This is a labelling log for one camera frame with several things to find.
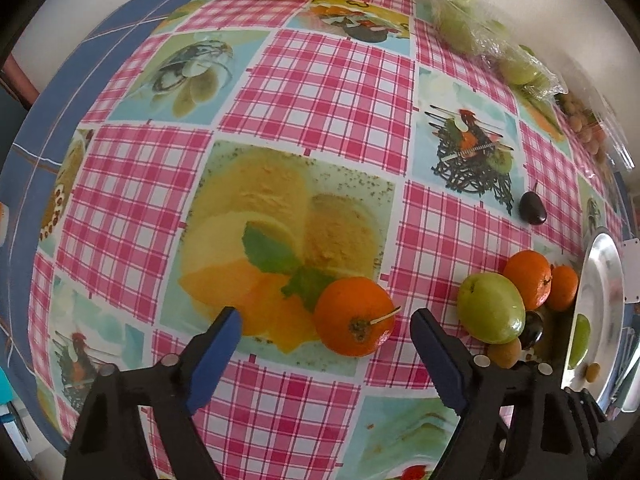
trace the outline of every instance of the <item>tablecloth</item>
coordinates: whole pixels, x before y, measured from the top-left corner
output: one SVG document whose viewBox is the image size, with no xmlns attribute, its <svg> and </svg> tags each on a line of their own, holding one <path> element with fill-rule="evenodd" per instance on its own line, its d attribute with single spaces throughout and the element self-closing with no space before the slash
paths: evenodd
<svg viewBox="0 0 640 480">
<path fill-rule="evenodd" d="M 0 176 L 8 370 L 60 448 L 100 364 L 148 366 L 231 303 L 244 336 L 193 418 L 225 478 L 427 475 L 458 419 L 411 313 L 482 351 L 455 311 L 469 273 L 529 248 L 575 265 L 600 225 L 620 241 L 612 176 L 562 114 L 447 50 L 413 0 L 136 0 L 65 71 Z M 469 132 L 498 149 L 460 156 Z M 532 227 L 517 203 L 534 186 Z M 310 323 L 318 287 L 349 275 L 402 306 L 361 359 Z"/>
</svg>

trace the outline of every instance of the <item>orange fruit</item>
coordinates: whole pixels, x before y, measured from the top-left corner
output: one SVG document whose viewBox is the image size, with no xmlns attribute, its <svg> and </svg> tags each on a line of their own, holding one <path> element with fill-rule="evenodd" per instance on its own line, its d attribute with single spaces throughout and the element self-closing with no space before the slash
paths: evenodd
<svg viewBox="0 0 640 480">
<path fill-rule="evenodd" d="M 385 289 L 360 276 L 336 280 L 320 295 L 314 325 L 324 345 L 337 354 L 362 357 L 384 343 L 394 327 L 395 306 Z"/>
<path fill-rule="evenodd" d="M 546 306 L 564 312 L 572 306 L 578 293 L 578 275 L 571 267 L 561 265 L 551 269 L 551 276 L 551 293 L 546 298 Z"/>
<path fill-rule="evenodd" d="M 520 251 L 507 260 L 502 275 L 516 286 L 524 308 L 535 310 L 551 292 L 551 266 L 536 251 Z"/>
</svg>

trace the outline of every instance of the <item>metal plate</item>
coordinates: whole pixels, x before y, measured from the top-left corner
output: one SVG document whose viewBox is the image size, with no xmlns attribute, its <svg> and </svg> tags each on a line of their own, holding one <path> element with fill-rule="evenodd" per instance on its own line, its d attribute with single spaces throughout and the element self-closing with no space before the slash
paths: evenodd
<svg viewBox="0 0 640 480">
<path fill-rule="evenodd" d="M 580 285 L 575 302 L 571 337 L 564 360 L 562 387 L 580 391 L 587 388 L 597 401 L 600 400 L 616 362 L 620 346 L 624 316 L 622 263 L 616 244 L 609 231 L 599 228 L 582 264 Z M 568 370 L 569 354 L 574 341 L 575 320 L 584 314 L 591 325 L 589 349 L 582 363 L 575 370 Z M 600 364 L 600 374 L 593 383 L 584 380 L 586 367 Z"/>
</svg>

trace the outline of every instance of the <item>green leaf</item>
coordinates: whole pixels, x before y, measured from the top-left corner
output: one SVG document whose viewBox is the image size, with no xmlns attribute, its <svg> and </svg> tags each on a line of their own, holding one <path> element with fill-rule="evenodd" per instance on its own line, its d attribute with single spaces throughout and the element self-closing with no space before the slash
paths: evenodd
<svg viewBox="0 0 640 480">
<path fill-rule="evenodd" d="M 244 228 L 242 244 L 249 263 L 262 272 L 292 274 L 301 265 L 287 244 L 267 236 L 254 225 L 247 224 Z"/>
<path fill-rule="evenodd" d="M 285 298 L 293 294 L 299 295 L 305 308 L 313 312 L 322 292 L 335 280 L 336 278 L 325 274 L 322 270 L 300 267 L 280 291 Z"/>
</svg>

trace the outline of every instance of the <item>black olive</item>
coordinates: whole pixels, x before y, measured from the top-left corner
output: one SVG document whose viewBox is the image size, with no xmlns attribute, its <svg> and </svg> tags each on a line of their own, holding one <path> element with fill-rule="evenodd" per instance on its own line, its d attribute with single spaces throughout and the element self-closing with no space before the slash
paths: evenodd
<svg viewBox="0 0 640 480">
<path fill-rule="evenodd" d="M 546 222 L 546 209 L 540 197 L 535 191 L 527 191 L 518 204 L 520 218 L 531 225 L 540 225 Z"/>
<path fill-rule="evenodd" d="M 542 317 L 537 312 L 528 310 L 524 317 L 524 329 L 518 336 L 523 350 L 529 350 L 542 338 Z"/>
</svg>

